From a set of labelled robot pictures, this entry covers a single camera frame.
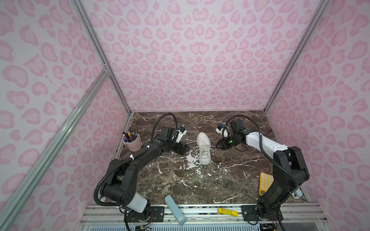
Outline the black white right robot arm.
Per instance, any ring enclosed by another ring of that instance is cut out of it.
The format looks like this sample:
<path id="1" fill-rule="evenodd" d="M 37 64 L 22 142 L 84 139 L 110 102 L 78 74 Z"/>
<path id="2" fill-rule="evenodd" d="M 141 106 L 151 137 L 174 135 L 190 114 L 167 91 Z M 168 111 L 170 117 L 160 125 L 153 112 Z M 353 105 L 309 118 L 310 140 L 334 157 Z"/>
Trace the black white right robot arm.
<path id="1" fill-rule="evenodd" d="M 216 148 L 227 150 L 240 144 L 257 149 L 273 164 L 273 182 L 258 199 L 254 212 L 257 218 L 268 220 L 278 215 L 281 205 L 309 180 L 303 153 L 296 146 L 279 144 L 257 131 L 241 131 L 222 138 Z"/>

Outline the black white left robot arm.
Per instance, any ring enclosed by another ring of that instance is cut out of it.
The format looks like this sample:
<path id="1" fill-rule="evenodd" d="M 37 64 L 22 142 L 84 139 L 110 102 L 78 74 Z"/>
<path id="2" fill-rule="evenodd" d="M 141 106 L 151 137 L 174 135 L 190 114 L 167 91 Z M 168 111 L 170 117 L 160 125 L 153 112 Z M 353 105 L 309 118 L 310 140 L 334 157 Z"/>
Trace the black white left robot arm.
<path id="1" fill-rule="evenodd" d="M 183 156 L 189 150 L 190 147 L 181 142 L 152 139 L 143 145 L 136 156 L 112 160 L 94 190 L 95 203 L 103 207 L 123 208 L 135 219 L 146 221 L 151 217 L 151 205 L 136 192 L 139 172 L 163 153 L 175 152 Z"/>

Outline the white knit sneaker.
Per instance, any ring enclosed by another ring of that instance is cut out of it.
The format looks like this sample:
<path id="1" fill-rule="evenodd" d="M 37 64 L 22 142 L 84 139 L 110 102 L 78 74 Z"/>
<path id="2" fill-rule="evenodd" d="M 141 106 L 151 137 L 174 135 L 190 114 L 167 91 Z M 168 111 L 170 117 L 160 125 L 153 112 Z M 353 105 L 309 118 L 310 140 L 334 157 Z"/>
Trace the white knit sneaker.
<path id="1" fill-rule="evenodd" d="M 211 141 L 209 137 L 200 132 L 197 136 L 198 160 L 202 165 L 208 165 L 211 162 Z"/>

